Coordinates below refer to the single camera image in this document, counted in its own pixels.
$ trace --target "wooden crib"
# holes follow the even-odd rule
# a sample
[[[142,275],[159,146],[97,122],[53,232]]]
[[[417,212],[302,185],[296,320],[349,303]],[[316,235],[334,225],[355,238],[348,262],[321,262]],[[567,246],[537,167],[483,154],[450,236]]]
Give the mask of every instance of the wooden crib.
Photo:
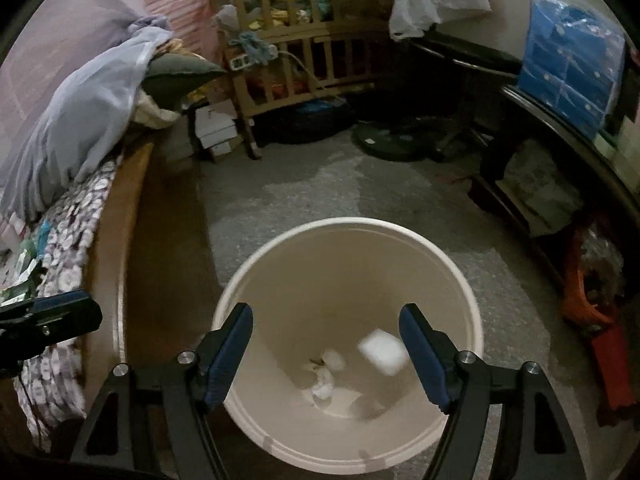
[[[214,12],[224,0],[212,0]],[[275,108],[363,91],[385,73],[392,0],[229,0],[241,32],[252,30],[278,49],[267,66],[230,72],[236,107],[255,158],[252,117]],[[219,41],[227,63],[241,54]]]

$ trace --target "black clamp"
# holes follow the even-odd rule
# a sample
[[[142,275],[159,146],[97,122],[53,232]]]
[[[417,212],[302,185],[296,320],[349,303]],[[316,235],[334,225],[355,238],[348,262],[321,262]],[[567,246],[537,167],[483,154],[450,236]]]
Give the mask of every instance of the black clamp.
[[[82,425],[71,462],[160,476],[148,407],[161,406],[179,477],[228,478],[204,416],[224,401],[253,326],[251,308],[238,303],[195,351],[159,367],[114,367]]]
[[[429,400],[449,414],[425,480],[473,478],[491,404],[502,404],[502,417],[490,480],[585,480],[574,434],[539,364],[513,370],[458,352],[415,304],[402,308],[399,328]]]
[[[0,379],[20,373],[22,362],[44,349],[97,330],[100,306],[84,290],[0,307]]]

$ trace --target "power strip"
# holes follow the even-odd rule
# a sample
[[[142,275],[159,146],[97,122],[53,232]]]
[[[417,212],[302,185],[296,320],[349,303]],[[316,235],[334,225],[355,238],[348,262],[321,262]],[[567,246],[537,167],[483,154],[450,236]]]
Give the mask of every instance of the power strip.
[[[275,45],[269,45],[269,61],[273,61],[277,57],[278,47]],[[242,54],[242,56],[235,57],[229,61],[229,66],[233,72],[249,68],[252,64],[253,63],[249,60],[249,56],[247,56],[247,54]]]

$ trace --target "blue plastic bag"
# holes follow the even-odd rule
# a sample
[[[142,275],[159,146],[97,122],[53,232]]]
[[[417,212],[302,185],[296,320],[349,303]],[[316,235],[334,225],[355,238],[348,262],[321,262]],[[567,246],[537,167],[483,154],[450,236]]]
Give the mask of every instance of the blue plastic bag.
[[[620,88],[624,52],[624,33],[611,20],[533,0],[518,86],[593,139]]]

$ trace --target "blue gripper pad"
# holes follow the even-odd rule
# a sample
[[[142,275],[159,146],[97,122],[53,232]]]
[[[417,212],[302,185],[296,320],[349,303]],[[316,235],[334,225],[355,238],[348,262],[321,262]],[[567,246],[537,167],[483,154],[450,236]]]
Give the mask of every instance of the blue gripper pad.
[[[244,350],[254,329],[254,313],[245,303],[238,303],[220,330],[211,335],[224,336],[207,372],[207,391],[204,402],[212,410],[221,404],[236,376]]]
[[[447,371],[436,354],[436,349],[432,346],[433,337],[431,336],[435,334],[435,331],[413,303],[402,307],[398,325],[400,337],[409,352],[409,357],[414,364],[427,398],[447,415],[455,399],[449,395]]]

